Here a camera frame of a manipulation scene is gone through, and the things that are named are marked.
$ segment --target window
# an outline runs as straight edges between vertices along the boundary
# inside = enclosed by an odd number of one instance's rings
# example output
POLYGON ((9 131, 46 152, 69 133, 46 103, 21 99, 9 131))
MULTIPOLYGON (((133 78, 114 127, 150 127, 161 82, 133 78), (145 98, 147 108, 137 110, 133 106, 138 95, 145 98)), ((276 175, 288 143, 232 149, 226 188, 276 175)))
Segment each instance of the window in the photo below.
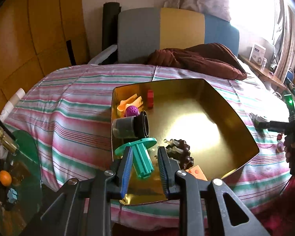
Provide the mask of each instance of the window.
POLYGON ((230 0, 231 24, 273 43, 275 0, 230 0))

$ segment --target metal tray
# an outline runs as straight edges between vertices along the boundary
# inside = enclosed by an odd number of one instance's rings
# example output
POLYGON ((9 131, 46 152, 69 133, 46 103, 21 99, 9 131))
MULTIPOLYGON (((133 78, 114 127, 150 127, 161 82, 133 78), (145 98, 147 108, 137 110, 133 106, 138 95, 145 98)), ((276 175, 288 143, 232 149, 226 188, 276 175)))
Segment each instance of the metal tray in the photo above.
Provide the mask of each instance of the metal tray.
MULTIPOLYGON (((121 100, 142 96, 148 116, 150 137, 157 145, 148 150, 155 171, 146 180, 131 171, 124 205, 140 205, 166 200, 159 177, 157 147, 164 139, 183 139, 190 145, 194 165, 208 180, 224 178, 259 153, 258 146, 241 118, 227 101, 204 79, 173 79, 117 87, 112 93, 111 121, 120 117, 121 100), (147 91, 154 92, 154 108, 146 107, 147 91)), ((123 143, 112 134, 112 150, 123 143)))

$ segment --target table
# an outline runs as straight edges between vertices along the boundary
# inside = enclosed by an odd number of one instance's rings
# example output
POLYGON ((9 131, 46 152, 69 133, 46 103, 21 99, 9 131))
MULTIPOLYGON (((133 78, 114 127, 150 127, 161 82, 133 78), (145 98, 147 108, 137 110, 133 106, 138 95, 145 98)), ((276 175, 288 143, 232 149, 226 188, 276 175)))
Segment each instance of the table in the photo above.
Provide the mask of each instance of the table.
POLYGON ((23 130, 14 131, 13 135, 19 151, 13 156, 10 174, 18 200, 11 211, 2 209, 0 204, 3 236, 18 236, 42 206, 41 167, 35 140, 23 130))
POLYGON ((252 63, 251 61, 249 61, 248 58, 244 56, 238 55, 238 58, 242 62, 247 64, 252 70, 256 71, 260 80, 270 82, 271 84, 274 84, 282 90, 287 90, 287 87, 284 85, 284 83, 275 75, 272 75, 270 71, 265 67, 261 68, 261 66, 252 63))

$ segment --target green glass table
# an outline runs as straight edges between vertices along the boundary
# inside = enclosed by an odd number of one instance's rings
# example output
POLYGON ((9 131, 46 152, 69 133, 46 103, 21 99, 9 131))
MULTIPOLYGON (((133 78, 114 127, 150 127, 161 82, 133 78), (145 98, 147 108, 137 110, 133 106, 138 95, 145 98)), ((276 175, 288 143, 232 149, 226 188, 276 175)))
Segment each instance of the green glass table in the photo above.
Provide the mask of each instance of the green glass table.
POLYGON ((0 233, 18 236, 42 205, 41 169, 35 140, 26 131, 13 132, 19 150, 9 171, 17 201, 11 211, 0 204, 0 233))

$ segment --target white box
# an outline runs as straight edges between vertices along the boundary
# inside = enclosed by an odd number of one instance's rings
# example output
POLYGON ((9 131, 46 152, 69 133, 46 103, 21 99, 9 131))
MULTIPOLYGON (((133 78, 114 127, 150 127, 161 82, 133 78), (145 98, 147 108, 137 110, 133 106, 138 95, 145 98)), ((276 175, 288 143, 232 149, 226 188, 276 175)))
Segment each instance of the white box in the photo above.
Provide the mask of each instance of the white box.
POLYGON ((265 47, 262 47, 261 45, 258 45, 255 43, 252 46, 249 60, 251 62, 257 63, 258 65, 261 65, 261 62, 265 56, 265 52, 266 52, 265 47))

